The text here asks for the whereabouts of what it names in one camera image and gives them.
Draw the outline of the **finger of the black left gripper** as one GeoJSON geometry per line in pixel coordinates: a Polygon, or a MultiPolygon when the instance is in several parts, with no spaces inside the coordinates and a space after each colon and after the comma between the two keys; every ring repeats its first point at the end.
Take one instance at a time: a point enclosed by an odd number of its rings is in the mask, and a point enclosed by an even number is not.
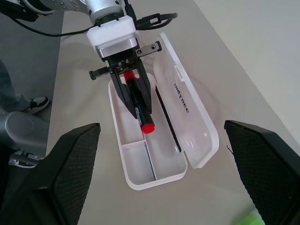
{"type": "Polygon", "coordinates": [[[137,119],[133,101],[130,96],[129,89],[126,84],[123,84],[120,80],[120,76],[117,73],[111,73],[112,82],[116,89],[117,95],[132,116],[137,119]]]}
{"type": "Polygon", "coordinates": [[[150,114],[152,114],[151,85],[150,85],[147,73],[146,73],[144,67],[137,67],[136,70],[139,75],[138,83],[139,83],[144,101],[146,103],[147,110],[150,114]]]}

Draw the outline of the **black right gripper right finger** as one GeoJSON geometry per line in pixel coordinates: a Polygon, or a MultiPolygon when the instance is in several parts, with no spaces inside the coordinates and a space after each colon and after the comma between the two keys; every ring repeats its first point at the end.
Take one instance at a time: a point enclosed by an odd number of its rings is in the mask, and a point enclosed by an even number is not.
{"type": "Polygon", "coordinates": [[[265,225],[300,225],[300,156],[275,132],[226,120],[240,179],[265,225]]]}

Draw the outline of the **white plastic pencil case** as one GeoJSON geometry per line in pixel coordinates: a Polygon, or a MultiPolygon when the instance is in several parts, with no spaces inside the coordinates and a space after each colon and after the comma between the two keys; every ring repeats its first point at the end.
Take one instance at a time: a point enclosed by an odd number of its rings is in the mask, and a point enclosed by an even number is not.
{"type": "Polygon", "coordinates": [[[202,168],[217,152],[217,130],[166,34],[154,58],[151,85],[155,130],[143,134],[138,120],[117,96],[108,93],[127,184],[143,190],[181,179],[189,166],[202,168]]]}

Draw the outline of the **green object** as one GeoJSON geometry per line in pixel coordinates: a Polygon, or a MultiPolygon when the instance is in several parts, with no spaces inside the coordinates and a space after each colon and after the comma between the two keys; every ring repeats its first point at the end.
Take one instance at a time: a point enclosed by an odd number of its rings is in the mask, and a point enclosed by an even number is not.
{"type": "Polygon", "coordinates": [[[234,225],[265,225],[265,222],[263,221],[258,210],[255,208],[234,225]]]}

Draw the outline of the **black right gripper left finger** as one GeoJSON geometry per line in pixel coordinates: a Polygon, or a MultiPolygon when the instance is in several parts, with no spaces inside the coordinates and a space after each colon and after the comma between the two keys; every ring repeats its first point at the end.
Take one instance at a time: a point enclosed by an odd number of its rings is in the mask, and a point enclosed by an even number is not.
{"type": "Polygon", "coordinates": [[[91,123],[62,135],[0,210],[0,225],[77,225],[100,132],[100,124],[91,123]]]}

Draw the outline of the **white and black sneaker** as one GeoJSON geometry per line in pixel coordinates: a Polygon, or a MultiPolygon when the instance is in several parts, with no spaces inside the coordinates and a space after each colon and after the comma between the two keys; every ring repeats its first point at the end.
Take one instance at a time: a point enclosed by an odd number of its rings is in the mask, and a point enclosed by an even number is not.
{"type": "Polygon", "coordinates": [[[32,98],[30,100],[30,109],[28,111],[29,114],[36,114],[42,110],[44,110],[50,103],[50,99],[48,97],[37,97],[32,98]]]}

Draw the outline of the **black marker with red cap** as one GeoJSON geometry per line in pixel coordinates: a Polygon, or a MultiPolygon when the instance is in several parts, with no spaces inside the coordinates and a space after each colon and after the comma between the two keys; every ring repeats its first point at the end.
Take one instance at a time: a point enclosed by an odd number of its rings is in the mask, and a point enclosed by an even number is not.
{"type": "Polygon", "coordinates": [[[135,76],[133,70],[125,72],[124,78],[133,103],[134,116],[138,120],[141,131],[144,134],[150,134],[155,130],[155,124],[152,120],[150,112],[147,109],[141,88],[138,83],[138,78],[135,76]]]}

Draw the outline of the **person's leg in jeans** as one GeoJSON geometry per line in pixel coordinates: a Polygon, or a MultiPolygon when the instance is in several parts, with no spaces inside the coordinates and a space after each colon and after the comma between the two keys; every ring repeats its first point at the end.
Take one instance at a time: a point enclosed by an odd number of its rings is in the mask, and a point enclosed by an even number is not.
{"type": "Polygon", "coordinates": [[[6,112],[23,112],[30,107],[30,100],[16,94],[7,68],[0,60],[0,109],[6,112]]]}

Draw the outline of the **grey robot body part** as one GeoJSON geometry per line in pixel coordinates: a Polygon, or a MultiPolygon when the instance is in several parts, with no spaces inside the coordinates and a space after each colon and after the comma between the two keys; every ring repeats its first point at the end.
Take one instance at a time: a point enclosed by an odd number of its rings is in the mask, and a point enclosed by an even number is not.
{"type": "Polygon", "coordinates": [[[40,160],[46,155],[49,122],[23,112],[0,113],[0,146],[12,153],[28,153],[40,160]]]}

